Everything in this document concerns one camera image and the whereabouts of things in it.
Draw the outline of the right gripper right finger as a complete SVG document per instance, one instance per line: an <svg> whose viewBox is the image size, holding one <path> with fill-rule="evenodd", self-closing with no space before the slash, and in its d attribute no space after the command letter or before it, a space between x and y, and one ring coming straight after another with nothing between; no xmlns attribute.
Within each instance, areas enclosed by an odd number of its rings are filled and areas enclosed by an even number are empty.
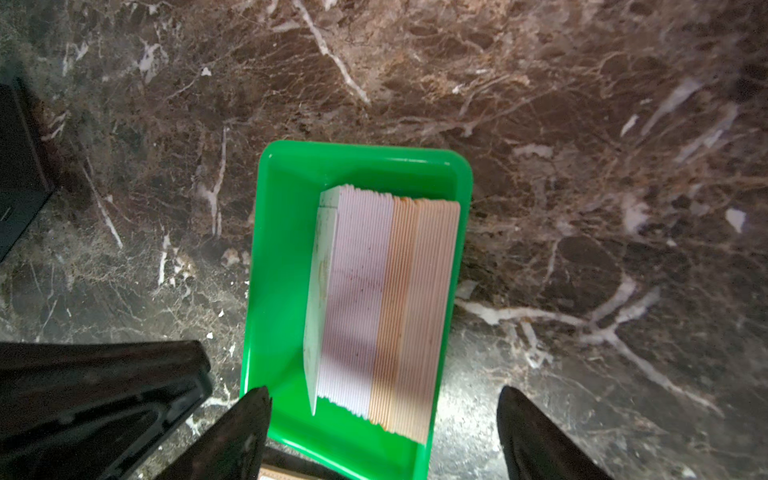
<svg viewBox="0 0 768 480"><path fill-rule="evenodd" d="M505 386L501 390L497 430L511 479L610 479L514 387Z"/></svg>

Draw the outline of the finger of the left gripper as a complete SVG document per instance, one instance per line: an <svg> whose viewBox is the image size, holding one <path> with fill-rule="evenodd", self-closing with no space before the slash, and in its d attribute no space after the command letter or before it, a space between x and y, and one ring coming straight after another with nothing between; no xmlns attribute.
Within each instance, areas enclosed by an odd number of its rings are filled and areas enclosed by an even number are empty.
<svg viewBox="0 0 768 480"><path fill-rule="evenodd" d="M198 341L1 345L1 476L126 479L211 395Z"/></svg>

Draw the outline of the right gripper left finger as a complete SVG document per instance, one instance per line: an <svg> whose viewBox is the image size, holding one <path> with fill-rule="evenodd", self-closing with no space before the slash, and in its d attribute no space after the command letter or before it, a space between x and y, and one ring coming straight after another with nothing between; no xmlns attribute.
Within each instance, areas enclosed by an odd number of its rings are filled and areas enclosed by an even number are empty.
<svg viewBox="0 0 768 480"><path fill-rule="evenodd" d="M272 399L252 389L167 467L161 479L256 479L265 451Z"/></svg>

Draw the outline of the tan leather card holder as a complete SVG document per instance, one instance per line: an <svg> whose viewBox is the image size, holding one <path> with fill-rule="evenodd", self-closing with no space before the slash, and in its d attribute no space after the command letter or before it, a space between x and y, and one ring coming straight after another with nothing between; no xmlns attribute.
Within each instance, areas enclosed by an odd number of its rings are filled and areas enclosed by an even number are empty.
<svg viewBox="0 0 768 480"><path fill-rule="evenodd" d="M345 479L345 476L311 460L267 446L259 479Z"/></svg>

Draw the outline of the green plastic card tray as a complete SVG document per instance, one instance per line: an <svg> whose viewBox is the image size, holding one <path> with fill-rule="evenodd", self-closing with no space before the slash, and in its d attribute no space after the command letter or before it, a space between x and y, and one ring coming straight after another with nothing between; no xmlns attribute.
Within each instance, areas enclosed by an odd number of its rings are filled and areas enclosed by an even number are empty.
<svg viewBox="0 0 768 480"><path fill-rule="evenodd" d="M268 436L353 479L424 479L432 446L388 433L328 401L309 406L302 343L320 194L351 184L455 201L468 224L470 163L451 150L279 140L263 151L254 204L241 392L266 387Z"/></svg>

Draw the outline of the black white checkerboard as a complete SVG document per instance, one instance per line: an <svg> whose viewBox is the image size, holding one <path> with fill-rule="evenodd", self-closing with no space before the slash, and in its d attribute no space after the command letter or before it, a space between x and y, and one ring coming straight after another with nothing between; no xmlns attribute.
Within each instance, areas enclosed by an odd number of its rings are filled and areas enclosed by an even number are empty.
<svg viewBox="0 0 768 480"><path fill-rule="evenodd" d="M19 77L1 82L1 256L6 257L56 188L53 166Z"/></svg>

